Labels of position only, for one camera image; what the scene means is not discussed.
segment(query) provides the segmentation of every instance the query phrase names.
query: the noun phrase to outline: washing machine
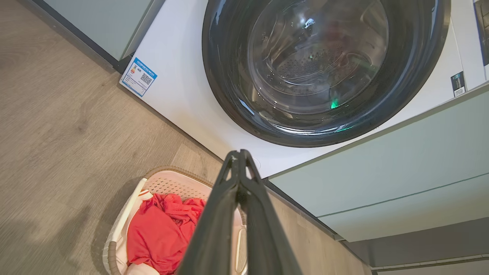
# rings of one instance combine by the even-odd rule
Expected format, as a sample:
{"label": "washing machine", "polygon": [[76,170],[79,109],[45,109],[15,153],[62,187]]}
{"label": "washing machine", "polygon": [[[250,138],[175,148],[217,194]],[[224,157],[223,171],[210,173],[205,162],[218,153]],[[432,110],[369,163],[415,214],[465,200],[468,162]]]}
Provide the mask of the washing machine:
{"label": "washing machine", "polygon": [[480,29],[471,0],[166,0],[120,83],[267,177],[486,82]]}

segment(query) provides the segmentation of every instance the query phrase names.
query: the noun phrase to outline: wooden floor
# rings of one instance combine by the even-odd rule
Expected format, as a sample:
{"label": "wooden floor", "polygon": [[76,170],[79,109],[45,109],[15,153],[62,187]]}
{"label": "wooden floor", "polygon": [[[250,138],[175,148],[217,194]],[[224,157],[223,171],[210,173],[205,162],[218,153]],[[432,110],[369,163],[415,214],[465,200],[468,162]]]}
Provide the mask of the wooden floor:
{"label": "wooden floor", "polygon": [[[0,1],[0,274],[105,274],[102,247],[141,176],[171,164],[213,181],[222,161],[46,22]],[[272,201],[304,274],[370,274]]]}

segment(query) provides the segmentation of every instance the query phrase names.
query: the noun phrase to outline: washing machine door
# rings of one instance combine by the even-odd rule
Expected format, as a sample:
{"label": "washing machine door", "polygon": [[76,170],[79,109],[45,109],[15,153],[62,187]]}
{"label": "washing machine door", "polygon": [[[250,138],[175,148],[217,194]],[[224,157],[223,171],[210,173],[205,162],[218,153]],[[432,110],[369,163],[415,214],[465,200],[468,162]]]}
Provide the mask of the washing machine door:
{"label": "washing machine door", "polygon": [[202,55],[243,129],[318,147],[401,110],[433,70],[449,20],[449,0],[209,0]]}

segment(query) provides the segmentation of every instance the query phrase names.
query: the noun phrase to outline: door glass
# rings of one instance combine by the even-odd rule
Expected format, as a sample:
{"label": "door glass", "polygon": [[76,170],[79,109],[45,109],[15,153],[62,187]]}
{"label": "door glass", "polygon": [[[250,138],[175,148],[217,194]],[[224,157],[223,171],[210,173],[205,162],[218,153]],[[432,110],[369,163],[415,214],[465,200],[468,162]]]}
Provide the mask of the door glass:
{"label": "door glass", "polygon": [[291,115],[348,104],[378,72],[387,41],[378,0],[272,0],[248,40],[247,97]]}

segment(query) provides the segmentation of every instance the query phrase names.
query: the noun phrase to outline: laundry basket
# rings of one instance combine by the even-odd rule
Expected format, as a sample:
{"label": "laundry basket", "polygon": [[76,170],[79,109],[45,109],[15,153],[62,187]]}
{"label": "laundry basket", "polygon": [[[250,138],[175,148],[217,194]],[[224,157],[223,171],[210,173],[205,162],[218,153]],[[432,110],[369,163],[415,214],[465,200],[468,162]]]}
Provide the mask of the laundry basket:
{"label": "laundry basket", "polygon": [[[183,201],[189,198],[200,198],[207,201],[212,190],[212,184],[193,173],[172,166],[159,167],[146,174],[122,207],[105,243],[102,258],[105,269],[111,275],[123,275],[126,272],[128,259],[125,251],[127,251],[128,218],[130,213],[139,209],[142,201],[138,200],[138,196],[143,190],[148,190],[152,194],[177,194]],[[236,275],[243,275],[247,270],[246,228],[244,224],[245,216],[236,209],[234,212],[231,256],[231,266],[233,267],[231,272]]]}

